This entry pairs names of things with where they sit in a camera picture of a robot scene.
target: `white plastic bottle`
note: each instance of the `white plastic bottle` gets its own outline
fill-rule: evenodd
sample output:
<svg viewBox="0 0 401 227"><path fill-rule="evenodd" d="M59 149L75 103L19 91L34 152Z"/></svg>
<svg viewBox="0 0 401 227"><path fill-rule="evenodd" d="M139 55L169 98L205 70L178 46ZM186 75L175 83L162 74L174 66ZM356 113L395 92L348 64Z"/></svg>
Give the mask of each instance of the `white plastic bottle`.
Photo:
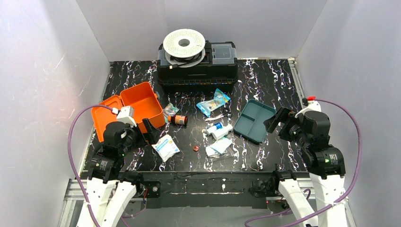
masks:
<svg viewBox="0 0 401 227"><path fill-rule="evenodd" d="M216 131L212 132L212 135L215 140L219 140L227 135L232 129L233 126L229 124L227 126L223 126L221 129L217 129Z"/></svg>
<svg viewBox="0 0 401 227"><path fill-rule="evenodd" d="M216 131L217 129L221 129L223 127L222 123L217 123L215 125L213 125L212 127L208 128L205 130L206 134L210 135L212 134L212 132Z"/></svg>

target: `black toolbox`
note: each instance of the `black toolbox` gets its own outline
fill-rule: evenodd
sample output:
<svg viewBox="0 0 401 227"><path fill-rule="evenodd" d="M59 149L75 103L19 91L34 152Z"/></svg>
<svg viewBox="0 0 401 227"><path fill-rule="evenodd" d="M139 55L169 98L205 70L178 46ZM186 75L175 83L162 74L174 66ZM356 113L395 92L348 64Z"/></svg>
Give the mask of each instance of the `black toolbox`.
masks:
<svg viewBox="0 0 401 227"><path fill-rule="evenodd" d="M233 42L205 43L205 57L192 67L170 69L163 44L157 58L157 82L165 93L215 91L230 92L238 81L238 59Z"/></svg>

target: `white wall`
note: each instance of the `white wall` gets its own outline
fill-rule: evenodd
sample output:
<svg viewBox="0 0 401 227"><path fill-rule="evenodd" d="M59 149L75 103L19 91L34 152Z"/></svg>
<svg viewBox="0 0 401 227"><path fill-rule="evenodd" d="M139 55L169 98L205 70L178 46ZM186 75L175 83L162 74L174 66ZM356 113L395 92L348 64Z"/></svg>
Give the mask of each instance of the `white wall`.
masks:
<svg viewBox="0 0 401 227"><path fill-rule="evenodd" d="M68 178L67 133L96 104L109 63L74 0L0 3L1 226L57 226ZM79 121L80 163L93 121Z"/></svg>
<svg viewBox="0 0 401 227"><path fill-rule="evenodd" d="M77 0L109 61L154 60L180 28L233 41L239 58L295 57L326 1Z"/></svg>
<svg viewBox="0 0 401 227"><path fill-rule="evenodd" d="M358 120L363 155L350 206L358 226L399 226L401 2L329 0L297 58L306 95L344 104ZM357 155L356 130L338 109L331 142L345 156L347 182Z"/></svg>

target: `white tissue packet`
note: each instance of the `white tissue packet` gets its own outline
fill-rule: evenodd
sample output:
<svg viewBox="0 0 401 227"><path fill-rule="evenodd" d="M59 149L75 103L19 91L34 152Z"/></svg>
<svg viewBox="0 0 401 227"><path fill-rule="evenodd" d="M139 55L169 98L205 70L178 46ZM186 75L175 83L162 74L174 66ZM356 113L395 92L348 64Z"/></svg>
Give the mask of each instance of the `white tissue packet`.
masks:
<svg viewBox="0 0 401 227"><path fill-rule="evenodd" d="M217 151L215 151L213 148L208 146L208 147L206 147L206 155L208 157L212 157L212 156L216 156L216 155L219 156L220 154Z"/></svg>
<svg viewBox="0 0 401 227"><path fill-rule="evenodd" d="M219 154L223 154L232 143L233 142L229 138L223 137L214 142L210 147L217 151Z"/></svg>
<svg viewBox="0 0 401 227"><path fill-rule="evenodd" d="M170 135L163 136L152 147L158 152L163 162L166 162L175 153L180 152Z"/></svg>

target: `white connector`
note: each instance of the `white connector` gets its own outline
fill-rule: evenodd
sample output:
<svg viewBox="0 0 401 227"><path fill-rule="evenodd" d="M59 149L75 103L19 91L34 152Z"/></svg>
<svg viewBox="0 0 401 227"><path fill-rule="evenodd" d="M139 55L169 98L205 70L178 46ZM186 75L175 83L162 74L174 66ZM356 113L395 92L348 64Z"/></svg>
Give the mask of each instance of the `white connector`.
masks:
<svg viewBox="0 0 401 227"><path fill-rule="evenodd" d="M295 117L297 118L298 115L305 114L305 112L311 111L311 110L318 111L318 112L322 111L322 108L320 107L319 103L317 101L315 101L315 97L314 96L308 97L308 106L305 107L304 109L302 109L301 111L299 111L295 115Z"/></svg>
<svg viewBox="0 0 401 227"><path fill-rule="evenodd" d="M117 115L118 114L118 109L114 107L113 110L112 110L112 113Z"/></svg>
<svg viewBox="0 0 401 227"><path fill-rule="evenodd" d="M134 120L134 108L132 106L124 106L121 108L117 115L117 121L130 124L131 127L136 127L137 124Z"/></svg>

